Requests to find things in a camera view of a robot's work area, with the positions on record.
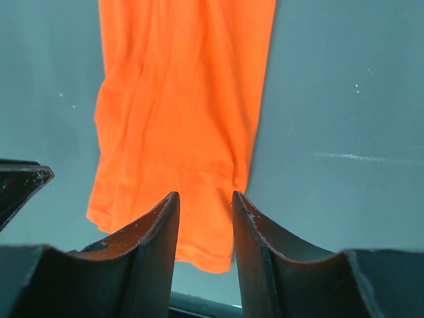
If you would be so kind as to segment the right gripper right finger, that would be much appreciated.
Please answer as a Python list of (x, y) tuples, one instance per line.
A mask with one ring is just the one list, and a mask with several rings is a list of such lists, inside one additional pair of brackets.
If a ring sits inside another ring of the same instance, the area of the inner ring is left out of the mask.
[(233, 193), (245, 317), (422, 317), (423, 253), (315, 246)]

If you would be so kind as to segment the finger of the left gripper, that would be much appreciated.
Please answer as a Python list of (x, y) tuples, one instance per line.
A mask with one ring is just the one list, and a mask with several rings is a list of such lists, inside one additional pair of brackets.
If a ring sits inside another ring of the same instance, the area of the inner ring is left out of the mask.
[(52, 169), (38, 162), (1, 159), (1, 231), (53, 178)]

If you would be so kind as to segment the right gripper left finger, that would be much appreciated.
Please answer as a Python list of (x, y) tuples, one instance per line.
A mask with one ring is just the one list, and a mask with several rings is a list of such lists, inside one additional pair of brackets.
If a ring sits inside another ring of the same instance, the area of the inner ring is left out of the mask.
[(180, 197), (81, 251), (1, 247), (2, 317), (167, 317)]

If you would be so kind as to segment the orange t shirt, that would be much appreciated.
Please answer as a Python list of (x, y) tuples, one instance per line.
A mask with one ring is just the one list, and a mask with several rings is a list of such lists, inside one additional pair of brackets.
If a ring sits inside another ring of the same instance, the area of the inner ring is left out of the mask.
[(180, 195), (176, 259), (231, 268), (275, 1), (100, 1), (105, 78), (87, 218), (113, 233)]

